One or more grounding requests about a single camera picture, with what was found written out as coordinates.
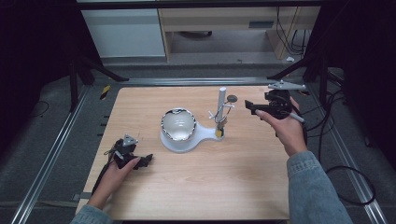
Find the bowl rim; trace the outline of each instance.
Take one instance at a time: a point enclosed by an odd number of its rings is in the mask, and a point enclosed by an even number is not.
[[[173,137],[171,136],[171,134],[169,134],[169,132],[166,131],[165,128],[163,127],[163,120],[164,120],[164,118],[166,117],[166,115],[168,115],[168,114],[179,114],[179,113],[181,113],[181,112],[187,112],[187,113],[190,114],[190,116],[192,117],[192,120],[193,120],[193,127],[192,127],[192,130],[191,130],[191,132],[189,133],[189,135],[188,135],[187,137],[182,138],[182,139],[175,139],[175,138],[173,138]],[[168,111],[163,115],[163,118],[161,119],[161,129],[162,129],[163,133],[165,134],[166,137],[168,137],[168,138],[171,139],[172,141],[176,141],[176,142],[182,142],[182,141],[189,140],[189,139],[192,137],[192,135],[194,134],[194,132],[195,132],[196,125],[197,125],[197,121],[196,121],[196,119],[195,119],[195,116],[190,112],[190,110],[188,110],[188,109],[186,109],[186,108],[182,108],[182,107],[177,107],[177,108],[173,108],[173,109],[168,110]]]

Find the person's right hand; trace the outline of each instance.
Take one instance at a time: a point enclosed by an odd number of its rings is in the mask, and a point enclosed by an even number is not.
[[[298,104],[291,97],[290,99],[298,108]],[[277,137],[285,147],[286,153],[288,153],[289,156],[298,152],[307,151],[304,141],[303,126],[300,121],[291,116],[285,119],[276,119],[262,110],[256,110],[256,114],[275,129]]]

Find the white base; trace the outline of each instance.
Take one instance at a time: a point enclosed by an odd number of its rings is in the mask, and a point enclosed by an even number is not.
[[[163,145],[176,153],[189,152],[195,149],[198,144],[206,140],[221,141],[223,138],[224,135],[220,138],[216,137],[216,128],[206,128],[198,121],[195,127],[195,134],[187,141],[174,141],[161,132],[161,141],[163,142]]]

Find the person's left hand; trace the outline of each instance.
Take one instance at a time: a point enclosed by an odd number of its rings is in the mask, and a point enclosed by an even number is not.
[[[88,204],[103,209],[108,197],[120,187],[122,181],[139,161],[140,157],[135,158],[129,161],[122,169],[119,169],[115,162],[111,162]]]

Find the yellow and black tape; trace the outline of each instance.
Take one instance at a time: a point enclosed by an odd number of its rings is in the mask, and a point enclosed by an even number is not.
[[[100,99],[101,99],[101,100],[105,100],[105,99],[106,99],[106,96],[107,96],[107,93],[108,93],[109,90],[110,90],[110,85],[106,85],[106,86],[103,88],[102,94],[100,95]]]

